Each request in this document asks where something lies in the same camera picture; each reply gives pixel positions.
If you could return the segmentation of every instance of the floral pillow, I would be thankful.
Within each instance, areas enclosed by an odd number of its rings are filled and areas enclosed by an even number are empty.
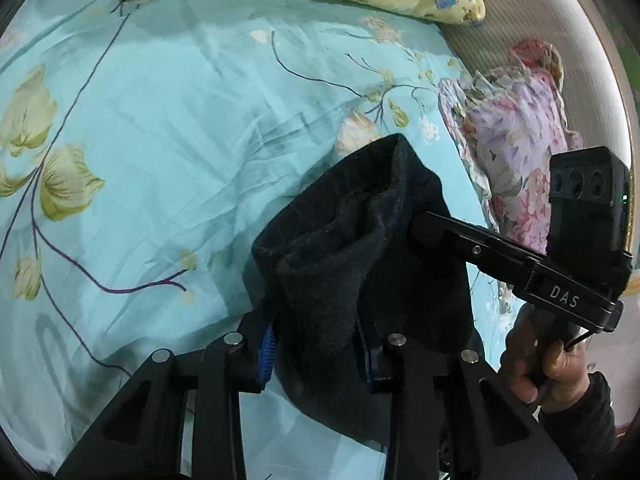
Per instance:
[[[489,225],[546,252],[551,207],[549,158],[582,147],[567,129],[562,60],[541,40],[510,49],[515,65],[443,79],[440,111],[474,183]]]

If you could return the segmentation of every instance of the sleeve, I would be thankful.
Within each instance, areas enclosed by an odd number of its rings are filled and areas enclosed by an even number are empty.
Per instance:
[[[598,471],[604,457],[615,447],[616,427],[611,409],[610,388],[600,372],[590,374],[587,392],[564,412],[540,412],[546,432],[567,458],[579,480]]]

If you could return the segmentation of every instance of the camera lens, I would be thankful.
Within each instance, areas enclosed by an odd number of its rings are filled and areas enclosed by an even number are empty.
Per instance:
[[[594,171],[591,175],[591,194],[599,198],[604,190],[604,177],[599,171]]]
[[[569,190],[574,198],[578,198],[582,194],[584,187],[584,175],[580,170],[571,170],[569,172]]]
[[[560,173],[559,171],[557,173],[554,173],[553,177],[551,178],[551,187],[554,190],[554,193],[560,193],[562,189],[562,173]]]

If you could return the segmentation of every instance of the light blue bedsheet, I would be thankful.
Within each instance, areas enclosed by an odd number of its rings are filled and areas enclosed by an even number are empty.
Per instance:
[[[55,471],[153,350],[231,330],[252,241],[340,153],[402,132],[452,215],[484,224],[436,103],[464,71],[435,25],[332,0],[27,0],[0,41],[0,424],[18,452]],[[513,314],[469,280],[497,365]],[[382,476],[276,379],[241,409],[251,480]]]

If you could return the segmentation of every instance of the black handle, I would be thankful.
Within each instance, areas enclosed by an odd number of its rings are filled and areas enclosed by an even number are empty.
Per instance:
[[[543,308],[534,308],[531,315],[531,321],[538,334],[538,358],[532,371],[529,373],[529,379],[540,390],[548,377],[542,371],[542,359],[555,341],[562,341],[565,345],[575,339],[580,332],[580,327],[567,320],[555,316],[548,310]]]

